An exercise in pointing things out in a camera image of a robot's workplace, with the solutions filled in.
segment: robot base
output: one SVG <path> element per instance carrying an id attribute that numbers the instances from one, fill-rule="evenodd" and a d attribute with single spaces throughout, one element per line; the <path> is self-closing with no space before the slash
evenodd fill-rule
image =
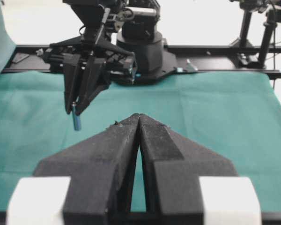
<path id="1" fill-rule="evenodd" d="M 155 83 L 177 70 L 176 56 L 163 48 L 163 37 L 159 32 L 151 41 L 128 40 L 120 32 L 117 45 L 135 53 L 138 64 L 135 84 Z"/>

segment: green tablecloth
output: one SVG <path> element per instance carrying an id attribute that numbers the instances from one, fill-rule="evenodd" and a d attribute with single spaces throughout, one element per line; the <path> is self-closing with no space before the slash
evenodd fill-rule
<path id="1" fill-rule="evenodd" d="M 150 86 L 112 84 L 82 115 L 81 132 L 65 113 L 61 75 L 1 75 L 0 210 L 40 159 L 133 113 L 230 158 L 252 179 L 262 210 L 281 210 L 281 106 L 266 75 L 224 72 L 172 76 Z M 132 209 L 145 210 L 140 157 Z"/>

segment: black cylindrical base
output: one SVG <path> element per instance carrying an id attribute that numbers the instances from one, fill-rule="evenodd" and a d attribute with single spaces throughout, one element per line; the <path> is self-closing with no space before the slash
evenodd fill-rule
<path id="1" fill-rule="evenodd" d="M 163 36 L 155 34 L 154 40 L 128 40 L 119 32 L 117 46 L 135 53 L 139 73 L 149 73 L 163 65 Z"/>

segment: blue cylindrical object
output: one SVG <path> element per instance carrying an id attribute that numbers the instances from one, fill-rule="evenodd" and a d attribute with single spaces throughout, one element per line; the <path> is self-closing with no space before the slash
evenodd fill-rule
<path id="1" fill-rule="evenodd" d="M 72 115 L 73 115 L 74 130 L 81 131 L 80 116 L 76 115 L 76 103 L 75 102 L 73 102 L 73 104 L 72 104 Z"/>

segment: white block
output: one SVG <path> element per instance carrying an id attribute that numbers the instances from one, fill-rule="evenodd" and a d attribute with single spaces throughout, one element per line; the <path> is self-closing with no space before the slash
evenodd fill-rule
<path id="1" fill-rule="evenodd" d="M 204 225 L 261 225 L 261 210 L 247 177 L 200 177 Z"/>
<path id="2" fill-rule="evenodd" d="M 7 225 L 63 225 L 70 177 L 19 180 L 7 208 Z"/>

